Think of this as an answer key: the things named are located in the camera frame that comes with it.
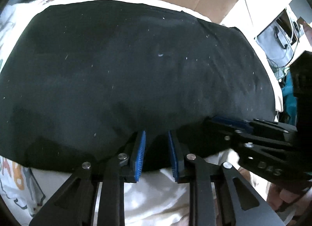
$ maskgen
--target gray bag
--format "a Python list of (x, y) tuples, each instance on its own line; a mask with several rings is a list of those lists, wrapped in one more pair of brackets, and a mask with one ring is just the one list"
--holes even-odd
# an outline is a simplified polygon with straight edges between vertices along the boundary
[(272, 69), (285, 67), (294, 54), (291, 46), (288, 47), (291, 43), (289, 36), (277, 21), (274, 21), (257, 37), (257, 43), (266, 53)]

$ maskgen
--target silver screw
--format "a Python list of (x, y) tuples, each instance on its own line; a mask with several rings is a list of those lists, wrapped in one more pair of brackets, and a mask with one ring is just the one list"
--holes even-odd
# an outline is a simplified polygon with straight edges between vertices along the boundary
[(84, 168), (84, 169), (90, 169), (90, 167), (91, 167), (91, 163), (90, 162), (84, 162), (82, 164), (82, 168)]
[(120, 153), (119, 155), (118, 155), (118, 159), (120, 159), (120, 160), (125, 160), (125, 159), (127, 159), (127, 154), (126, 153)]
[(188, 155), (186, 156), (186, 158), (187, 158), (188, 160), (195, 160), (195, 159), (196, 159), (196, 156), (195, 156), (194, 154), (188, 154)]
[(230, 169), (230, 168), (232, 168), (232, 164), (230, 164), (229, 162), (225, 162), (225, 163), (223, 163), (223, 167), (226, 169)]
[(245, 143), (244, 146), (245, 146), (246, 148), (252, 148), (252, 147), (253, 147), (253, 144), (251, 144), (251, 143)]

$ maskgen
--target white cloth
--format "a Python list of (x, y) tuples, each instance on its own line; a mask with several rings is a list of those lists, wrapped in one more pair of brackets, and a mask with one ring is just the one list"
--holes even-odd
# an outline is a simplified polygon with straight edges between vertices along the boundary
[[(218, 165), (228, 161), (238, 169), (238, 159), (238, 155), (233, 150), (227, 150), (208, 157), (206, 161)], [(3, 186), (0, 190), (1, 195), (18, 222), (23, 226), (28, 225), (32, 216), (40, 210), (41, 206), (67, 180), (70, 174), (28, 169), (1, 158), (1, 162), (3, 160), (8, 162), (10, 169), (6, 166), (3, 168), (4, 175), (0, 174)], [(15, 171), (12, 165), (19, 169), (19, 184), (24, 183), (26, 186), (28, 181), (30, 184), (27, 186), (30, 188), (21, 190), (16, 185), (13, 175)], [(30, 172), (31, 177), (28, 178), (25, 172)], [(258, 190), (260, 190), (256, 178), (253, 183), (253, 186), (258, 186)], [(262, 191), (265, 191), (266, 184), (262, 187)], [(187, 218), (189, 213), (189, 184), (175, 183), (171, 169), (168, 168), (142, 173), (136, 184), (124, 184), (124, 211), (126, 226), (173, 225), (183, 217)]]

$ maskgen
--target white wall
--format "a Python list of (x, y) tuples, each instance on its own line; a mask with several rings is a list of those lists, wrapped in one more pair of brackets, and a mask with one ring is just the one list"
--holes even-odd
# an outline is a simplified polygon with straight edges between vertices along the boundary
[(307, 0), (292, 0), (289, 5), (297, 18), (302, 17), (307, 23), (312, 23), (312, 9)]
[(245, 35), (255, 37), (264, 30), (292, 0), (247, 0), (254, 27), (244, 0), (239, 0), (221, 24), (237, 27)]

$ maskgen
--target black cloth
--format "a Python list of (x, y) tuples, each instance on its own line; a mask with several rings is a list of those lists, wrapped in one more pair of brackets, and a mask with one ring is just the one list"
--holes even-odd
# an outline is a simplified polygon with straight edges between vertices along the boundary
[(51, 6), (22, 33), (0, 75), (0, 155), (72, 171), (115, 155), (145, 129), (145, 170), (169, 165), (163, 134), (183, 126), (193, 153), (214, 151), (200, 123), (216, 114), (274, 120), (254, 50), (226, 28), (145, 4)]

